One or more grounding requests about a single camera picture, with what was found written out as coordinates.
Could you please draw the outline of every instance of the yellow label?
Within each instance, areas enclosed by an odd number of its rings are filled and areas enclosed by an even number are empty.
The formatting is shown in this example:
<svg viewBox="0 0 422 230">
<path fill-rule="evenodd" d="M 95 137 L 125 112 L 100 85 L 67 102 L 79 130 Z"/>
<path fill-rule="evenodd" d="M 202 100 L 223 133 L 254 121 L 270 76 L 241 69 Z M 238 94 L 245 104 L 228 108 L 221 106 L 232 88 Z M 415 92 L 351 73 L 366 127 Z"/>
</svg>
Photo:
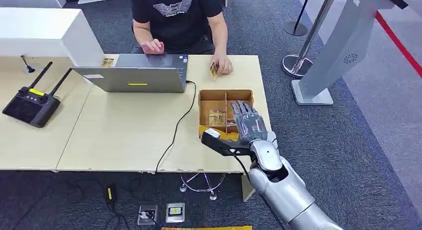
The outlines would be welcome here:
<svg viewBox="0 0 422 230">
<path fill-rule="evenodd" d="M 111 200 L 111 189 L 108 188 L 107 190 L 108 190 L 108 198 Z"/>
<path fill-rule="evenodd" d="M 178 229 L 178 228 L 162 228 L 162 230 L 252 230 L 252 226 L 243 226 L 243 227 L 223 227 L 223 228 L 204 228 L 204 229 Z"/>
<path fill-rule="evenodd" d="M 37 94 L 37 95 L 39 95 L 39 96 L 43 96 L 43 95 L 44 95 L 44 93 L 43 93 L 43 92 L 37 91 L 37 90 L 36 90 L 36 89 L 34 89 L 34 88 L 29 89 L 29 92 L 32 92 L 32 93 Z"/>
<path fill-rule="evenodd" d="M 147 83 L 128 83 L 129 86 L 148 86 Z"/>
</svg>

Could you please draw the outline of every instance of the electrical outlet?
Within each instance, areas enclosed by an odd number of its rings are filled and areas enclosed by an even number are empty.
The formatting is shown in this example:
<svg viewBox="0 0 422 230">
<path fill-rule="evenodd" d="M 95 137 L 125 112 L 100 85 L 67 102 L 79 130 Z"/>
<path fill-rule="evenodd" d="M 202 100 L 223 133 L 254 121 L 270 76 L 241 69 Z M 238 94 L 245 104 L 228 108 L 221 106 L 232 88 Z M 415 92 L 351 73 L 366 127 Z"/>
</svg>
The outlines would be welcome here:
<svg viewBox="0 0 422 230">
<path fill-rule="evenodd" d="M 139 206 L 138 225 L 154 225 L 157 222 L 157 212 L 157 205 Z"/>
</svg>

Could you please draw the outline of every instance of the robotic arm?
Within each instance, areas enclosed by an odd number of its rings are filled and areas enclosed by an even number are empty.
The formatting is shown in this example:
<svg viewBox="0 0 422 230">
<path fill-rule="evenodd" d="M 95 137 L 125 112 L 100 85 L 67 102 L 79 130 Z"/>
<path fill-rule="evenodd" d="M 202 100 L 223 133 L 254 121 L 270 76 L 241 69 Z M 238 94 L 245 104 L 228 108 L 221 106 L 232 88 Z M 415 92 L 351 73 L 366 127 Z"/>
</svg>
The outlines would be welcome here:
<svg viewBox="0 0 422 230">
<path fill-rule="evenodd" d="M 249 155 L 252 161 L 248 178 L 267 201 L 276 216 L 294 230 L 342 230 L 315 203 L 305 182 L 278 149 L 267 140 L 268 132 L 258 112 L 248 104 L 231 104 L 239 131 L 237 142 L 222 140 L 207 129 L 202 143 L 223 156 Z"/>
</svg>

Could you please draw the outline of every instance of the desk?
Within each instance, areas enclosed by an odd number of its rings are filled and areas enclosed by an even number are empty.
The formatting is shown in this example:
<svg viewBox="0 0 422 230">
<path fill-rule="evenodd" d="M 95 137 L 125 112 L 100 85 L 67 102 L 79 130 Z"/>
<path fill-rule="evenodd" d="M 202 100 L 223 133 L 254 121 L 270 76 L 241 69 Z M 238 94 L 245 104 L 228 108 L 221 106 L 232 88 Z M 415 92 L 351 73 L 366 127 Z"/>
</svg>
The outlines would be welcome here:
<svg viewBox="0 0 422 230">
<path fill-rule="evenodd" d="M 51 60 L 53 65 L 35 86 L 50 92 L 72 65 L 69 58 L 27 58 L 39 68 Z M 29 86 L 40 71 L 26 74 L 23 61 L 16 57 L 0 57 L 0 111 L 23 86 Z M 79 74 L 72 72 L 56 95 L 61 105 L 50 122 L 42 129 L 0 115 L 0 169 L 56 170 L 63 149 L 72 133 L 85 99 L 91 88 Z"/>
<path fill-rule="evenodd" d="M 202 89 L 251 89 L 254 107 L 270 130 L 258 57 L 229 56 L 229 59 L 235 71 L 214 80 L 209 71 L 211 56 L 190 55 L 187 79 L 197 84 L 197 93 Z M 0 94 L 2 108 L 20 87 L 35 78 L 23 73 L 19 59 L 4 60 L 10 63 L 5 66 L 15 66 L 0 67 L 0 84 L 5 87 Z M 68 59 L 60 60 L 53 61 L 51 70 L 41 79 L 37 86 L 41 91 L 49 91 L 71 66 Z M 43 129 L 0 115 L 1 126 L 10 130 L 0 135 L 6 146 L 0 150 L 0 169 L 154 172 L 171 143 L 178 119 L 192 103 L 194 86 L 188 84 L 183 94 L 105 93 L 73 72 L 57 96 L 63 103 Z M 191 112 L 179 124 L 175 144 L 159 165 L 159 172 L 243 173 L 234 158 L 220 156 L 201 144 L 198 109 L 196 96 Z M 249 157 L 240 159 L 245 166 L 250 165 Z"/>
<path fill-rule="evenodd" d="M 257 56 L 230 56 L 235 71 L 214 80 L 210 56 L 191 55 L 188 80 L 202 89 L 251 89 L 254 107 L 270 121 Z M 184 94 L 108 94 L 94 86 L 76 123 L 57 170 L 153 172 L 171 143 L 174 127 L 194 96 Z M 163 158 L 160 172 L 241 173 L 234 158 L 222 157 L 198 138 L 198 96 L 191 112 L 179 124 L 176 142 Z M 250 162 L 244 157 L 246 165 Z"/>
</svg>

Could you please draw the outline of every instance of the man's hand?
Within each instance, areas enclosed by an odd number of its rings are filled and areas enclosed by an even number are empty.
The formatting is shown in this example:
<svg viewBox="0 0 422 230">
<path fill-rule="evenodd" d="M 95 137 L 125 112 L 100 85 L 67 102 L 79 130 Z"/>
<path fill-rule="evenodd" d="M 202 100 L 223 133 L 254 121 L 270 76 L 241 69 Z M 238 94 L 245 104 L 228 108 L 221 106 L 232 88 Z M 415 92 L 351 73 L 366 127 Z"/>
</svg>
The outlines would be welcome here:
<svg viewBox="0 0 422 230">
<path fill-rule="evenodd" d="M 164 43 L 160 42 L 158 39 L 142 42 L 140 43 L 140 46 L 145 54 L 163 54 L 164 53 Z"/>
<path fill-rule="evenodd" d="M 212 57 L 212 62 L 218 66 L 217 75 L 228 75 L 233 71 L 233 66 L 225 53 L 216 51 Z"/>
</svg>

